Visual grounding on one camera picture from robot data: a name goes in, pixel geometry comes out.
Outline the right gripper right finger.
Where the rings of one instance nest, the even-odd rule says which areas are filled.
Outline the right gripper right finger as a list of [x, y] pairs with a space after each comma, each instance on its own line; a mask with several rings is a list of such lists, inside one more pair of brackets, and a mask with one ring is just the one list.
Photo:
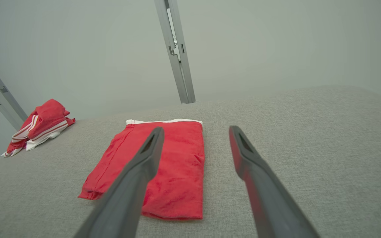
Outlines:
[[238, 126], [229, 128], [237, 175], [245, 182], [259, 237], [318, 238], [319, 234]]

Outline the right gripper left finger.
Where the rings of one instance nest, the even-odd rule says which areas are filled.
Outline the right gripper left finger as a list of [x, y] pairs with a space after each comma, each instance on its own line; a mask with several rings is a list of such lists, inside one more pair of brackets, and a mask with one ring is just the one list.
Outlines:
[[163, 143], [163, 128], [154, 128], [76, 232], [76, 238], [135, 237], [147, 184], [158, 172]]

